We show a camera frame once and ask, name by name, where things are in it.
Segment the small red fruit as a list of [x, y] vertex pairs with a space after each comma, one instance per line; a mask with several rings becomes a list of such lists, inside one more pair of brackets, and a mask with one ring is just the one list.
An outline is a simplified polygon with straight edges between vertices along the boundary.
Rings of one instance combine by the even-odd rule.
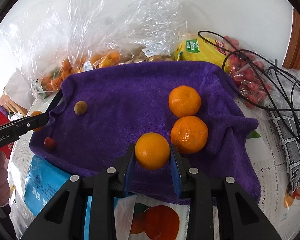
[[46, 148], [50, 149], [50, 150], [54, 150], [57, 146], [57, 142], [50, 138], [50, 137], [46, 137], [45, 140], [44, 140], [44, 145]]

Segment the bag of red fruits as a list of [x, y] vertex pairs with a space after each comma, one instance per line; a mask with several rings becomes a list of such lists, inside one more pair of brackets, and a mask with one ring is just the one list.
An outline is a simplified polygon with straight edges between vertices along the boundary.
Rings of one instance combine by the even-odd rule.
[[247, 98], [245, 105], [249, 108], [262, 105], [268, 96], [266, 90], [271, 90], [271, 84], [262, 73], [266, 63], [254, 53], [242, 48], [235, 38], [225, 36], [223, 44], [228, 56], [225, 71], [230, 75], [240, 94]]

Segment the wooden chair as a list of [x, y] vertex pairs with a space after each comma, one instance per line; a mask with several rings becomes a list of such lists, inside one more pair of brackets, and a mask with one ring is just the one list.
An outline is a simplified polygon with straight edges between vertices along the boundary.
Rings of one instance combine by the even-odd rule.
[[27, 116], [28, 110], [15, 103], [8, 95], [2, 94], [0, 97], [0, 106], [4, 107], [8, 113], [17, 114], [20, 113], [22, 116]]

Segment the small orange mandarin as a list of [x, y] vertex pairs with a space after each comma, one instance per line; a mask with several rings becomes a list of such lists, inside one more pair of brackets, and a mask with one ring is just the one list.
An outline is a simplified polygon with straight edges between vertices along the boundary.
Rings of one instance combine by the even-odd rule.
[[[34, 117], [34, 116], [37, 116], [37, 115], [40, 115], [42, 114], [41, 111], [39, 110], [36, 110], [36, 111], [33, 111], [31, 114], [30, 114], [30, 117]], [[34, 132], [39, 132], [43, 129], [43, 126], [39, 126], [39, 121], [37, 120], [36, 121], [36, 127], [33, 129]]]
[[169, 143], [158, 133], [145, 133], [135, 144], [135, 158], [142, 168], [158, 170], [169, 161]]

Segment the clear bag of mandarins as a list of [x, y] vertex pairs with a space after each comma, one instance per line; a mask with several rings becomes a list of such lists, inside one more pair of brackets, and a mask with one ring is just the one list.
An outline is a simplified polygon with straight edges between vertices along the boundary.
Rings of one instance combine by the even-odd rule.
[[69, 17], [63, 19], [53, 2], [38, 3], [1, 31], [30, 93], [37, 98], [59, 91], [62, 82], [78, 71], [89, 20], [79, 7], [68, 9]]

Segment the black tray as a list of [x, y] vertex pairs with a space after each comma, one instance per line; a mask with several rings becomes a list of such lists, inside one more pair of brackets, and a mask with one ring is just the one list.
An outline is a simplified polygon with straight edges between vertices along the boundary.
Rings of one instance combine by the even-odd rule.
[[55, 97], [53, 98], [53, 100], [51, 101], [51, 103], [49, 104], [47, 110], [45, 111], [45, 114], [48, 115], [49, 112], [59, 104], [62, 98], [63, 98], [63, 92], [62, 90], [59, 90], [55, 95]]

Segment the brown door frame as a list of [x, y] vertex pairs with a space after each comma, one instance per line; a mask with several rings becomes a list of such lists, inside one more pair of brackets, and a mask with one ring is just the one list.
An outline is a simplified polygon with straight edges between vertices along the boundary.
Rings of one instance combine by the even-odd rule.
[[286, 69], [300, 70], [300, 14], [295, 8], [289, 44], [282, 66]]

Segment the yellow snack bag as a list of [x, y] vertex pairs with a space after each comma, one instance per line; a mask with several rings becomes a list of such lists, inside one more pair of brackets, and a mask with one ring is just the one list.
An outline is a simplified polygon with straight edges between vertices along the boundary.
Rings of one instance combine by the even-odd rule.
[[228, 51], [233, 49], [225, 39], [186, 34], [173, 53], [174, 61], [203, 61], [222, 68]]

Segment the clear bag of kumquats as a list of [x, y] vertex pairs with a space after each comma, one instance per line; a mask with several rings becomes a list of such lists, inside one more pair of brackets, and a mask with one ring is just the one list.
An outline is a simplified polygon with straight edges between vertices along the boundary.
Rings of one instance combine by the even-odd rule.
[[68, 0], [68, 57], [78, 72], [168, 58], [185, 34], [183, 0]]

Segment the red paper bag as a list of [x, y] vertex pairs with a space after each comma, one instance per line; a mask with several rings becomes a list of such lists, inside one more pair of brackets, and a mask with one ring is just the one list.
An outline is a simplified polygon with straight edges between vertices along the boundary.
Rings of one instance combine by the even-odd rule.
[[7, 159], [10, 158], [13, 148], [12, 131], [9, 130], [9, 124], [10, 120], [0, 111], [0, 151], [5, 153]]

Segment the large orange mandarin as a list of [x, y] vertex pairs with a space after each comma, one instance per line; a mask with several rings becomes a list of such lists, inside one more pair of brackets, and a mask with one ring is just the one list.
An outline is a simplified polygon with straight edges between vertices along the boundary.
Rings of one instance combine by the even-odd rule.
[[171, 129], [171, 143], [182, 154], [194, 154], [201, 151], [208, 139], [208, 127], [196, 116], [179, 118]]

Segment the purple towel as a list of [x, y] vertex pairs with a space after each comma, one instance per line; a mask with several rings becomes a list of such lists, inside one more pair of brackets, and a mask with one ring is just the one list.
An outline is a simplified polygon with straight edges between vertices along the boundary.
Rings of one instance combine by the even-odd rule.
[[[168, 96], [181, 85], [199, 93], [197, 115], [209, 130], [204, 149], [189, 155], [191, 165], [212, 178], [233, 177], [258, 202], [261, 185], [245, 149], [258, 121], [245, 117], [234, 102], [229, 75], [208, 62], [143, 62], [70, 75], [61, 85], [63, 102], [50, 112], [49, 123], [33, 133], [30, 149], [70, 174], [95, 175], [145, 133], [170, 138], [177, 117]], [[74, 112], [78, 101], [87, 103], [83, 115]], [[46, 137], [57, 142], [53, 151], [45, 147]]]

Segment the small brown-green fruit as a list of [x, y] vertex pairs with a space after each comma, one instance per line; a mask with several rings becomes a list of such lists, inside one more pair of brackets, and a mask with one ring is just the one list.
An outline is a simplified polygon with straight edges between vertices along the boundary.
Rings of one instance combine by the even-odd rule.
[[74, 112], [77, 115], [83, 115], [87, 111], [87, 103], [84, 101], [78, 101], [74, 106]]

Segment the grey checked fabric package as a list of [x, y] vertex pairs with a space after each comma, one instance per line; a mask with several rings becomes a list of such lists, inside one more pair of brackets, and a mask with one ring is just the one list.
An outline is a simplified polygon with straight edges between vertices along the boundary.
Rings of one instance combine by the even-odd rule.
[[269, 67], [271, 84], [264, 106], [269, 109], [271, 123], [277, 130], [285, 153], [289, 191], [300, 188], [300, 73]]

